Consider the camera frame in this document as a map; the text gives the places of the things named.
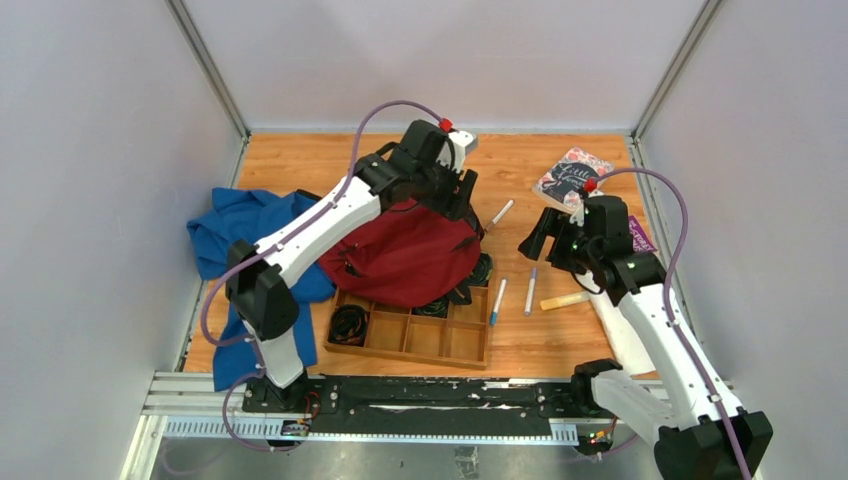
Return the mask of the purple Treehouse book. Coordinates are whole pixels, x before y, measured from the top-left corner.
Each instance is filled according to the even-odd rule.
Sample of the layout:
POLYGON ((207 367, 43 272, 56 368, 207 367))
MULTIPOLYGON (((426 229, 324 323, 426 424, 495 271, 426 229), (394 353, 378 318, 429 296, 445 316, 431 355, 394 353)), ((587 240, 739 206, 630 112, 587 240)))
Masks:
POLYGON ((628 229, 632 236, 632 245, 635 252, 657 251, 650 235, 643 229, 641 223, 633 215, 628 216, 628 229))

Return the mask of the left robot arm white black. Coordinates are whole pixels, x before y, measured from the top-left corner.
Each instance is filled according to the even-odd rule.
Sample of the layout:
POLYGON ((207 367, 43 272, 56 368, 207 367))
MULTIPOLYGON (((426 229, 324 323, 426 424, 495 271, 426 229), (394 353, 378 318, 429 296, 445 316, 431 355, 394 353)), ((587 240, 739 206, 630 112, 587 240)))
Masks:
POLYGON ((291 292, 304 272, 356 229, 413 200, 450 221, 467 218, 477 173, 464 167, 476 135, 445 118, 413 121, 388 151, 354 154, 345 176, 285 227, 254 243, 230 247, 219 282, 247 329, 256 377, 271 384, 268 400, 283 413, 306 400, 294 324, 300 309, 291 292))

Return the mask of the Little Women book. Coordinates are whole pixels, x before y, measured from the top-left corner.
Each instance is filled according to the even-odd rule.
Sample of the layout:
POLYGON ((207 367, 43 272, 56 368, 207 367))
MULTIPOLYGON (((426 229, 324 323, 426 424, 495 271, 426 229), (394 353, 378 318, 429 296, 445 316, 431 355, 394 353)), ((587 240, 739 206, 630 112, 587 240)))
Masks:
POLYGON ((532 192, 550 207, 571 214, 582 205, 578 189, 590 177, 600 177, 614 170, 613 163, 572 147, 536 181, 532 192))

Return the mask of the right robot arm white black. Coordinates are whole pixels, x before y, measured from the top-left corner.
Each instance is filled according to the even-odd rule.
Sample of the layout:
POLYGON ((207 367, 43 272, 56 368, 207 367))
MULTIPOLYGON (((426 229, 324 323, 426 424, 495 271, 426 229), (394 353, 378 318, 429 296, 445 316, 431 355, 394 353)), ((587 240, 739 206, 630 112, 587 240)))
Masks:
POLYGON ((617 308, 642 342, 668 399, 641 387, 611 359, 577 366, 571 403, 584 417, 606 410, 653 450, 665 479, 750 479, 773 437, 762 411, 747 410, 720 378, 687 325, 667 272, 652 252, 633 247, 625 202, 609 195, 585 200, 583 217, 543 209, 518 247, 575 276, 590 274, 601 298, 617 308))

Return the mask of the red backpack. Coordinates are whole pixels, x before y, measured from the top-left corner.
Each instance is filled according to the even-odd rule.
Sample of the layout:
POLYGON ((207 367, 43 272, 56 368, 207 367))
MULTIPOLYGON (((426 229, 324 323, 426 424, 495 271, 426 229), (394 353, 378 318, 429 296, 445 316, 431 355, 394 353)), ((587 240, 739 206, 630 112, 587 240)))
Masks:
POLYGON ((445 298, 469 305, 483 237, 473 210, 451 221, 406 202, 348 234, 318 265, 341 290, 377 303, 418 308, 445 298))

